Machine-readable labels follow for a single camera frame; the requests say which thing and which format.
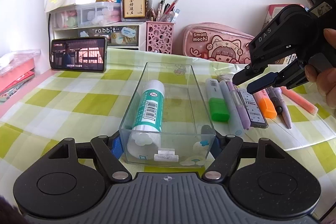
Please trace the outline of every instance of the finger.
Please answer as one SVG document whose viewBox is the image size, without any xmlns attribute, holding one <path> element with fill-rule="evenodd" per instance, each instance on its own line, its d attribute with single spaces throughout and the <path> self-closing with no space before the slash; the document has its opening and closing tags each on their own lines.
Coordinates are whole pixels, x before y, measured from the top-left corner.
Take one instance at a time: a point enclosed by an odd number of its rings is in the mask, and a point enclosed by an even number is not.
<svg viewBox="0 0 336 224">
<path fill-rule="evenodd" d="M 324 29 L 323 34 L 325 39 L 329 42 L 329 44 L 332 45 L 334 48 L 336 48 L 336 30 Z"/>
<path fill-rule="evenodd" d="M 331 108 L 336 108 L 336 86 L 325 97 L 327 105 Z"/>
<path fill-rule="evenodd" d="M 304 67 L 304 72 L 309 82 L 315 83 L 317 79 L 317 72 L 312 65 L 306 65 Z"/>
<path fill-rule="evenodd" d="M 317 88 L 322 95 L 327 95 L 336 85 L 336 68 L 323 71 L 317 76 Z"/>
</svg>

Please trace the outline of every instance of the checkered tablecloth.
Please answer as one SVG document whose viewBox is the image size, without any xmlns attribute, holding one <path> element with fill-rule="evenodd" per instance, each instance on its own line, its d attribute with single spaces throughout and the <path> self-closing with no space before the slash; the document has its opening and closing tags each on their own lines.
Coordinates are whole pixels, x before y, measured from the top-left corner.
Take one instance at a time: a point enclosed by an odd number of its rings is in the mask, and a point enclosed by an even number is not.
<svg viewBox="0 0 336 224">
<path fill-rule="evenodd" d="M 63 138 L 73 137 L 76 142 L 88 142 L 95 136 L 115 133 L 146 62 L 192 65 L 206 102 L 207 78 L 234 73 L 242 68 L 199 58 L 109 48 L 104 74 L 57 72 L 0 118 L 0 194 L 14 204 L 12 187 L 15 179 Z M 282 68 L 282 65 L 271 65 L 265 73 Z M 164 75 L 160 80 L 171 84 L 170 78 Z M 320 217 L 336 198 L 336 119 L 333 110 L 318 94 L 315 84 L 306 84 L 295 91 L 319 108 L 316 116 L 284 96 L 293 128 L 287 129 L 277 117 L 268 120 L 268 129 L 251 128 L 243 139 L 250 142 L 257 142 L 261 137 L 272 139 L 319 179 L 323 192 L 316 213 Z M 214 126 L 223 135 L 230 133 L 224 123 L 216 122 Z M 212 160 L 209 156 L 205 167 Z M 92 160 L 80 161 L 93 166 Z M 168 172 L 167 169 L 129 165 L 124 158 L 121 162 L 133 175 L 143 171 Z"/>
</svg>

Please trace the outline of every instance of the gray ribbed plate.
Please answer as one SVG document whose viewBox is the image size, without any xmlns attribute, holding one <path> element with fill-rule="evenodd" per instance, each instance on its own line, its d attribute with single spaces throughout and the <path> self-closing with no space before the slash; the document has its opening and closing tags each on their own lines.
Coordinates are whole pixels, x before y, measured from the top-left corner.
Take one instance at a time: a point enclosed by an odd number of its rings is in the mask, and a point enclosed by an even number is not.
<svg viewBox="0 0 336 224">
<path fill-rule="evenodd" d="M 316 224 L 310 216 L 273 221 L 236 206 L 217 184 L 195 173 L 139 173 L 129 183 L 111 187 L 105 199 L 81 215 L 60 220 L 26 216 L 32 224 Z"/>
</svg>

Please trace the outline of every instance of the blue star sticker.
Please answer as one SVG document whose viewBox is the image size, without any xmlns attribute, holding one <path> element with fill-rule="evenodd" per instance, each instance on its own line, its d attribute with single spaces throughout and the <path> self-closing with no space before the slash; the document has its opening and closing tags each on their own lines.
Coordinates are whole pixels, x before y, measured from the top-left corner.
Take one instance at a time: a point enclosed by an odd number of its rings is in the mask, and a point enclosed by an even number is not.
<svg viewBox="0 0 336 224">
<path fill-rule="evenodd" d="M 202 146 L 207 146 L 209 145 L 209 142 L 208 141 L 201 141 L 199 142 Z"/>
</svg>

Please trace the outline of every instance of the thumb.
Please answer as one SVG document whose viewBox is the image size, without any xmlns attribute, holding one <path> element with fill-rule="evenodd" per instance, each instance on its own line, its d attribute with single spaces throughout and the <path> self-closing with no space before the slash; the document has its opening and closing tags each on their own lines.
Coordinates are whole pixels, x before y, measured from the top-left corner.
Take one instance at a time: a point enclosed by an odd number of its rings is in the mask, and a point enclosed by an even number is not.
<svg viewBox="0 0 336 224">
<path fill-rule="evenodd" d="M 334 48 L 336 48 L 336 30 L 324 29 L 323 34 L 328 43 L 332 45 Z"/>
</svg>

